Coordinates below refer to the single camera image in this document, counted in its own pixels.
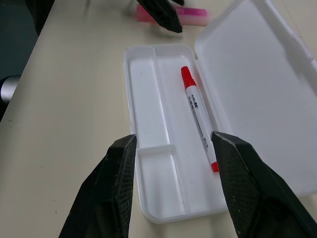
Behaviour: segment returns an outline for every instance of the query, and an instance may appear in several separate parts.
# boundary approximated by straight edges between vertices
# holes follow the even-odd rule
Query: marker
[[[200,135],[200,138],[202,140],[205,152],[207,154],[209,163],[211,165],[211,168],[214,172],[218,172],[218,163],[215,160],[213,146],[211,144],[211,140],[209,138],[209,135],[211,134],[212,128],[211,128],[211,122],[209,120],[209,117],[207,115],[203,99],[200,95],[200,92],[196,86],[196,83],[194,79],[192,78],[192,75],[190,74],[190,71],[187,66],[184,66],[181,68],[183,81],[185,84],[185,90],[187,94],[187,99],[189,102],[189,106],[192,110],[196,126]]]

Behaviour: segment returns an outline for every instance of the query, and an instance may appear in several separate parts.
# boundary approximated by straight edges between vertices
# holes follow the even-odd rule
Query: pink eraser
[[[210,22],[210,14],[205,9],[175,7],[180,23],[183,25],[206,26]],[[137,4],[136,21],[156,23],[151,15],[139,4]]]

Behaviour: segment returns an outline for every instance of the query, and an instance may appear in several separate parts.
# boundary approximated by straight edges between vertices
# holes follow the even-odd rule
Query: table surface
[[[219,16],[232,0],[187,1]],[[317,0],[274,0],[317,59]],[[130,133],[123,53],[134,45],[185,43],[202,27],[168,37],[135,22],[128,0],[55,0],[0,123],[0,231],[6,238],[58,237],[75,196],[108,147]],[[131,238],[236,237],[228,212],[155,225],[136,183]],[[317,195],[301,198],[317,219]]]

